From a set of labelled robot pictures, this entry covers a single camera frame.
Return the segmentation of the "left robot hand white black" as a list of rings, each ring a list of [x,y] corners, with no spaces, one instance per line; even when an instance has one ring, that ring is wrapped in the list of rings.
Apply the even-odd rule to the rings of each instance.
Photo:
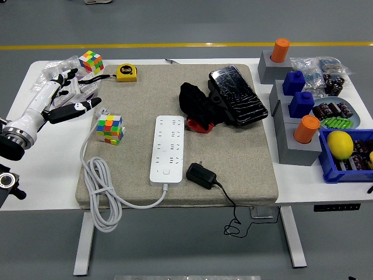
[[[60,90],[69,85],[75,77],[77,69],[65,71],[57,77],[48,81],[41,90],[33,97],[21,118],[7,123],[2,130],[2,134],[11,131],[21,131],[29,135],[35,134],[46,123],[61,123],[73,118],[77,118],[101,103],[99,97],[69,104],[66,106],[50,109],[53,100],[59,96]]]

